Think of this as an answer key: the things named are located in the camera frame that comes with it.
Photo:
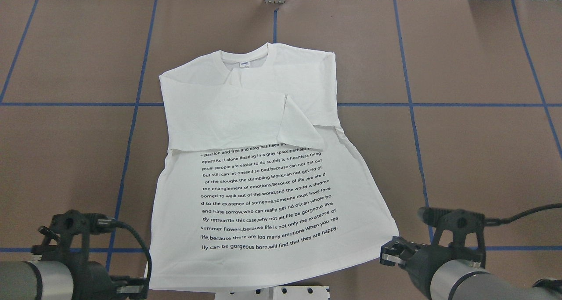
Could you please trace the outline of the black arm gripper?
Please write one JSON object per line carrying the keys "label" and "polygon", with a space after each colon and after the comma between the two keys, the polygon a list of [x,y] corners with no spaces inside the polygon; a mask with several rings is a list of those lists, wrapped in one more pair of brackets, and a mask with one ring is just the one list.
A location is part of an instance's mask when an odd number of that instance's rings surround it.
{"label": "black arm gripper", "polygon": [[67,261],[73,279],[72,300],[146,300],[146,290],[116,288],[144,288],[148,280],[143,277],[113,275],[94,261]]}

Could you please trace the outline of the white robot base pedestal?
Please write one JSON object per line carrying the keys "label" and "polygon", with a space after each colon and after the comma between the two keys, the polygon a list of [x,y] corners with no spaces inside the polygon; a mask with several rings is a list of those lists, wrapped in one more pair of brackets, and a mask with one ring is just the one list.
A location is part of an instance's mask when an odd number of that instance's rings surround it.
{"label": "white robot base pedestal", "polygon": [[329,286],[275,286],[241,292],[216,293],[215,300],[329,300]]}

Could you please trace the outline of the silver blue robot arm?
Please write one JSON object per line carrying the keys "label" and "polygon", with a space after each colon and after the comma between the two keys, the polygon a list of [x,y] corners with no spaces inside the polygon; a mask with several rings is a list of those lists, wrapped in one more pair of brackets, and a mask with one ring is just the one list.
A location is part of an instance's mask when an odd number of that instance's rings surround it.
{"label": "silver blue robot arm", "polygon": [[381,264],[404,269],[429,300],[559,300],[560,280],[518,288],[488,272],[470,248],[416,244],[394,236],[381,247]]}
{"label": "silver blue robot arm", "polygon": [[[104,254],[109,264],[94,262],[95,275],[90,273],[90,260],[86,261],[86,274],[75,273],[73,268],[61,260],[35,260],[32,254],[14,254],[13,259],[1,260],[1,298],[3,300],[72,300],[78,299],[79,291],[85,291],[88,299],[93,298],[96,290],[102,299],[116,299],[117,287],[110,287],[110,277],[116,276],[120,281],[125,276],[146,278],[147,261],[141,253],[118,253],[110,257]],[[407,300],[416,299],[418,291],[409,280],[409,276],[398,266],[387,267],[379,260],[359,264],[321,276],[289,282],[258,282],[251,278],[247,287],[227,286],[227,282],[218,278],[218,289],[195,288],[194,290],[173,290],[172,287],[158,289],[156,286],[156,268],[152,269],[147,298],[149,300],[213,300],[217,293],[244,293],[271,287],[286,288],[287,297],[295,286],[328,286],[332,300]]]}

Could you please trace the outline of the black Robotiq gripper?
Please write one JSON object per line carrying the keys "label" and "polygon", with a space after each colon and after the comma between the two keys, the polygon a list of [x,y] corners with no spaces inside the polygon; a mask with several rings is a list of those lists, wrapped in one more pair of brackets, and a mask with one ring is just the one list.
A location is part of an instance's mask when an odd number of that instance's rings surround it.
{"label": "black Robotiq gripper", "polygon": [[[392,254],[412,253],[413,243],[402,237],[393,237],[381,247],[381,264],[396,266],[402,264],[399,256]],[[438,245],[423,245],[406,260],[403,268],[413,285],[426,297],[430,297],[430,284],[434,274],[446,262],[452,260],[452,249]]]}

